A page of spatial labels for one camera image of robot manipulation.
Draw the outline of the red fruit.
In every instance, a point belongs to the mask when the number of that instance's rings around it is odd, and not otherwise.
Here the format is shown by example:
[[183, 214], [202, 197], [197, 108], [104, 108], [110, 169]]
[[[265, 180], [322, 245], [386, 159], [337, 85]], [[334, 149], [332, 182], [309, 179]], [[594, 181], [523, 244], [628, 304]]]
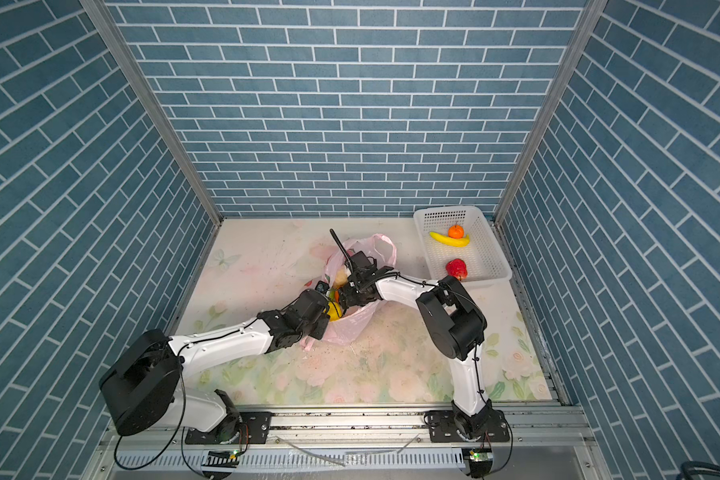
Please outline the red fruit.
[[449, 261], [446, 264], [445, 269], [449, 276], [452, 276], [459, 281], [465, 280], [469, 275], [466, 262], [460, 258]]

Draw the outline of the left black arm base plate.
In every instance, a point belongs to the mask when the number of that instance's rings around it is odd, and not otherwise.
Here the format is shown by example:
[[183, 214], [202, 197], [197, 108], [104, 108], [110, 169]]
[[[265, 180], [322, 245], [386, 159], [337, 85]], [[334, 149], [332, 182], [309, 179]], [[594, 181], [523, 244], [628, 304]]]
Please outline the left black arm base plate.
[[228, 415], [209, 432], [189, 428], [184, 435], [188, 445], [265, 444], [271, 425], [272, 414], [265, 411], [242, 412]]

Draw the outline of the yellow lemon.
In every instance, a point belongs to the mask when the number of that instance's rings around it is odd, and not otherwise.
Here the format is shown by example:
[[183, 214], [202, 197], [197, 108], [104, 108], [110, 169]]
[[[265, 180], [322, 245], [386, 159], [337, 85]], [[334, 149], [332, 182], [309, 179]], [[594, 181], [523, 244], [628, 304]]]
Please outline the yellow lemon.
[[331, 301], [328, 305], [329, 321], [334, 322], [343, 317], [343, 310], [337, 302]]

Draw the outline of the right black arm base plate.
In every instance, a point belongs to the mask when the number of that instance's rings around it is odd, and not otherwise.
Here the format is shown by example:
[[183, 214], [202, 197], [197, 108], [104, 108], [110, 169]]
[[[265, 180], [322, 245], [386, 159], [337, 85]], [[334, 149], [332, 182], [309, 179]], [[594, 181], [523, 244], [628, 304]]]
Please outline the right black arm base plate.
[[493, 408], [486, 407], [473, 416], [458, 408], [430, 410], [423, 419], [432, 443], [508, 442], [511, 437], [504, 412]]

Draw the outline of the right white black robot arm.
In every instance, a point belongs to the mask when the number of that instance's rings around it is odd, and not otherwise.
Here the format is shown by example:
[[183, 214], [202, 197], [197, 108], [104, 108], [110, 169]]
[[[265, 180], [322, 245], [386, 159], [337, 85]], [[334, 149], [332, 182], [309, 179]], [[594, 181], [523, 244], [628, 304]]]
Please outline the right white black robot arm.
[[418, 311], [432, 343], [449, 361], [454, 410], [475, 420], [489, 409], [480, 353], [487, 321], [459, 280], [410, 278], [390, 267], [355, 272], [338, 289], [338, 301], [343, 308], [388, 301]]

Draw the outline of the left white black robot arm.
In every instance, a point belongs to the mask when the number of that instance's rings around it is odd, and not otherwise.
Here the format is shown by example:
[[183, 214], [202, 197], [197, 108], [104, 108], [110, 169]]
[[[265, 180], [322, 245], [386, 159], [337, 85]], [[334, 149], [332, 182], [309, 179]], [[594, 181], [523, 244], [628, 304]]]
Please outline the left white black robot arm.
[[155, 428], [187, 427], [216, 441], [232, 439], [241, 414], [231, 396], [191, 390], [186, 379], [233, 360], [286, 349], [303, 338], [320, 339], [329, 324], [329, 299], [308, 289], [279, 310], [232, 327], [167, 336], [140, 335], [99, 380], [117, 433], [132, 436]]

